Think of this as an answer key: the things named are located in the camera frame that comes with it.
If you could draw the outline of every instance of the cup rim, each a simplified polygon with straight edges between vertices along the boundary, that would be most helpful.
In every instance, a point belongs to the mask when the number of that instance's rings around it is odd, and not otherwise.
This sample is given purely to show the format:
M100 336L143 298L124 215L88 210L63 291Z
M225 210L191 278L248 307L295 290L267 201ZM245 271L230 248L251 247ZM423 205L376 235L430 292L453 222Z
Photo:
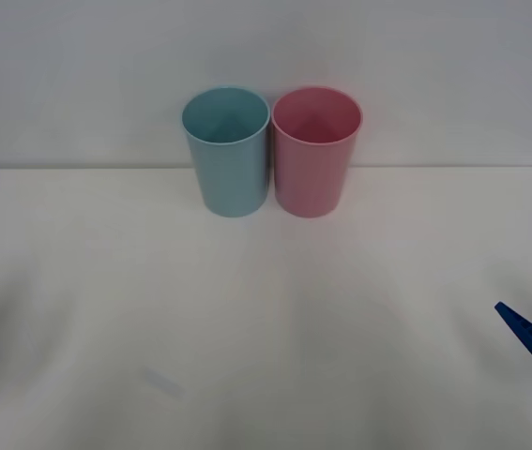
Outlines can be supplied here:
M309 142L309 141L303 141L303 140L300 140L300 139L298 139L298 138L296 138L294 136L291 136L286 131L284 131L276 123L276 114L275 114L276 107L279 105L281 100L283 98L285 98L286 96L294 94L295 92L309 91L311 89L322 89L322 90L326 90L326 91L335 92L336 94L340 94L343 97L348 98L354 105L356 105L357 106L357 110L359 111L359 123L357 124L357 127L356 127L355 131L353 131L353 133L351 133L349 136L345 136L342 139L339 139L337 141L331 141L331 142ZM322 146L333 145L333 144L337 144L337 143L343 143L345 141L348 141L348 140L354 138L359 133L359 131L361 130L361 126L363 125L363 111L361 110L361 107L359 106L359 103L357 103L357 101L353 97L351 97L350 95L348 95L347 93L345 93L345 92L343 92L343 91L341 91L339 89L335 89L334 87L329 87L329 86L322 86L322 85L310 85L310 86L299 87L298 89L293 89L292 91L287 92L286 94L284 94L283 96L278 98L274 102L274 106L272 106L272 114L271 114L271 119L270 120L272 121L272 125L274 126L274 128L280 134L282 134L283 136L287 137L291 141L295 141L296 143L302 143L303 145L311 145L311 146L322 147Z
M243 138L239 141L232 141L232 142L210 142L210 141L205 141L201 138L197 138L196 136L194 136L193 134L190 133L190 131L187 130L187 128L185 127L184 125L184 111L187 109L187 107L190 105L190 103L195 100L196 98L198 98L199 96L202 96L203 94L206 94L208 92L211 92L211 91L219 91L221 89L237 89L237 90L240 90L240 91L245 91L245 92L248 92L254 96L256 96L257 98L259 98L265 105L266 105L266 110L267 110L267 117L266 117L266 120L264 122L263 125L261 125L261 127L255 131L253 134L251 134L250 136L247 136L246 138ZM248 89L246 87L243 87L243 86L235 86L233 84L224 84L224 85L221 85L221 86L215 86L215 87L210 87L204 91L201 91L199 92L198 94L194 95L189 101L187 101L186 105L184 105L184 108L182 109L182 113L180 114L180 122L182 123L182 128L184 128L184 131L185 133L187 133L187 136L193 138L195 141L199 142L199 143L206 143L208 145L214 145L214 146L218 146L218 147L224 147L224 146L228 146L228 145L237 145L238 143L244 143L246 141L248 141L249 139L252 139L254 138L256 135L258 135L259 133L261 133L268 125L269 125L269 122L270 120L272 120L272 111L269 107L269 104L267 103L266 99L261 96L260 94L258 94L257 92L253 91L252 89Z

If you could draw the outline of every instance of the table surface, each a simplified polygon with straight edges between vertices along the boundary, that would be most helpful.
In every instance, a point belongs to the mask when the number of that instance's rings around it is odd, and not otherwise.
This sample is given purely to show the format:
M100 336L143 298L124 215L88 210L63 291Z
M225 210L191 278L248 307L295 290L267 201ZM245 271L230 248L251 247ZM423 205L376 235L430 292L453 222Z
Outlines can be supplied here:
M532 168L352 169L338 209L194 173L0 170L0 449L530 449Z

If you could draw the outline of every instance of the plastic cup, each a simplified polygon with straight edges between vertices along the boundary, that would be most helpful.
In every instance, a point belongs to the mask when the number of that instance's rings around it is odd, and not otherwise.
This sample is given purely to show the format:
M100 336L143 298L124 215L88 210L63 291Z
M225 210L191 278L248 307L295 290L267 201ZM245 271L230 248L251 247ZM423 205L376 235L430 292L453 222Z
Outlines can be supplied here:
M228 218L259 209L267 195L269 106L239 87L217 87L193 98L182 112L205 205Z
M329 87L305 87L279 98L274 124L274 179L278 203L303 218L339 204L361 127L359 105Z

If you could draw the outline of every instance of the white wall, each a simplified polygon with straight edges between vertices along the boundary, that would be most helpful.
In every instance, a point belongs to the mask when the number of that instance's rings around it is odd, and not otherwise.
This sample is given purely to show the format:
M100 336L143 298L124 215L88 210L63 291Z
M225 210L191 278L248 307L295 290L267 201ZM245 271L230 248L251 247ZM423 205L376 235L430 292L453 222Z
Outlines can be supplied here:
M345 89L356 164L532 165L532 0L0 0L0 167L189 164L219 83Z

